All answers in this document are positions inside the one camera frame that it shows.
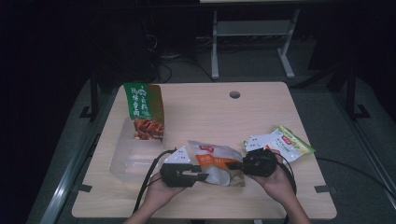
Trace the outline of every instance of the table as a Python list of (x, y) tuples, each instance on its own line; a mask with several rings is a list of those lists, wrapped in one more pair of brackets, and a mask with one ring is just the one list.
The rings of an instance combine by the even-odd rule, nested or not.
[[(309, 143), (304, 126), (282, 82), (161, 84), (165, 114), (163, 147), (188, 146), (188, 140), (227, 145), (246, 154), (243, 141), (251, 134), (270, 133), (283, 124)], [(230, 97), (238, 91), (240, 97)], [(143, 182), (125, 184), (109, 172), (123, 122), (129, 118), (123, 87), (119, 89), (106, 126), (72, 209), (75, 217), (128, 217)], [(310, 218), (330, 219), (336, 210), (313, 154), (294, 161), (297, 197)], [(253, 180), (245, 187), (220, 187), (197, 182), (153, 215), (156, 218), (283, 218), (286, 213)]]

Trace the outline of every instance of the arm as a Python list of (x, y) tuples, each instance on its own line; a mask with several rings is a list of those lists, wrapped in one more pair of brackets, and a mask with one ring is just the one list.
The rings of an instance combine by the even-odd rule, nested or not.
[[(274, 153), (280, 154), (277, 150), (272, 151)], [(282, 162), (282, 158), (280, 158), (280, 156), (276, 155), (276, 158), (279, 162)], [(259, 183), (271, 198), (282, 204), (290, 218), (291, 223), (311, 223), (308, 215), (295, 196), (286, 174), (279, 166), (277, 166), (274, 173), (268, 177), (255, 175), (249, 175), (249, 177)]]
[(146, 223), (157, 210), (167, 205), (173, 197), (184, 189), (185, 188), (169, 188), (161, 180), (160, 174), (153, 175), (149, 181), (145, 201), (135, 213), (125, 220), (124, 224)]

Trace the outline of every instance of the snack package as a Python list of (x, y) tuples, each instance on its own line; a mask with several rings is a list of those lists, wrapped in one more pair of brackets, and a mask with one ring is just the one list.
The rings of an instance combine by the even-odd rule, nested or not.
[(134, 138), (163, 140), (163, 98), (161, 88), (146, 83), (124, 83), (129, 114), (134, 121)]
[(251, 135), (245, 142), (245, 147), (247, 151), (262, 147), (277, 149), (288, 162), (295, 161), (304, 154), (315, 152), (311, 146), (282, 125), (277, 125), (270, 134)]
[(240, 170), (229, 170), (226, 162), (243, 162), (242, 154), (227, 146), (215, 146), (189, 141), (203, 173), (209, 174), (206, 182), (220, 186), (245, 186), (245, 176)]

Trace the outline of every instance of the human hand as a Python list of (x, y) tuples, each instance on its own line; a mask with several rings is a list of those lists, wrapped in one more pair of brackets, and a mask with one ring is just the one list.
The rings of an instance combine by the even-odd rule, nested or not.
[[(277, 161), (282, 163), (282, 158), (279, 156), (280, 152), (275, 149), (271, 149), (271, 151), (276, 154)], [(287, 175), (278, 165), (276, 170), (268, 177), (256, 175), (248, 175), (248, 177), (259, 183), (265, 192), (279, 203), (283, 204), (286, 200), (295, 197)]]
[(170, 188), (162, 180), (161, 174), (153, 175), (148, 183), (148, 191), (144, 203), (155, 204), (157, 209), (168, 204), (173, 197), (186, 188)]

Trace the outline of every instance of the white snack bag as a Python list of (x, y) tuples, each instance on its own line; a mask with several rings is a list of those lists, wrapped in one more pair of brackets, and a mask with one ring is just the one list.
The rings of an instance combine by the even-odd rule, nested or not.
[(245, 176), (240, 170), (230, 170), (226, 162), (243, 162), (242, 154), (227, 146), (216, 146), (189, 141), (195, 158), (205, 174), (206, 182), (220, 186), (245, 186)]

